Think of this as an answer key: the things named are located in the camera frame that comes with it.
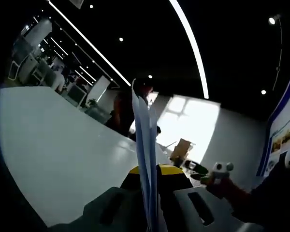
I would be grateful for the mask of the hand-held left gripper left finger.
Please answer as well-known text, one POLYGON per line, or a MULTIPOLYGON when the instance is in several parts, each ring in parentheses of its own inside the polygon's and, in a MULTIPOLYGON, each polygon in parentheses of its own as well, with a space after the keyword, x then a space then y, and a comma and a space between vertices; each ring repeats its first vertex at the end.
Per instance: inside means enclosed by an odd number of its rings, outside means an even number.
POLYGON ((145 232, 145 216, 139 168, 129 171, 120 187, 111 187, 84 206, 70 223, 49 227, 49 232, 145 232))

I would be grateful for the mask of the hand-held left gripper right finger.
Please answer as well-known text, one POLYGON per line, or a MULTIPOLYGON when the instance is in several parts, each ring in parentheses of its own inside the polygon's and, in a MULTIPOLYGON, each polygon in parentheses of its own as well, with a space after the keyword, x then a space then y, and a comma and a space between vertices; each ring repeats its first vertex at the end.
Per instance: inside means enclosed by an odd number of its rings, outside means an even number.
POLYGON ((157 166, 158 193, 164 232, 262 232, 263 227, 242 222, 230 204, 205 187, 193 187, 184 172, 171 165, 157 166))

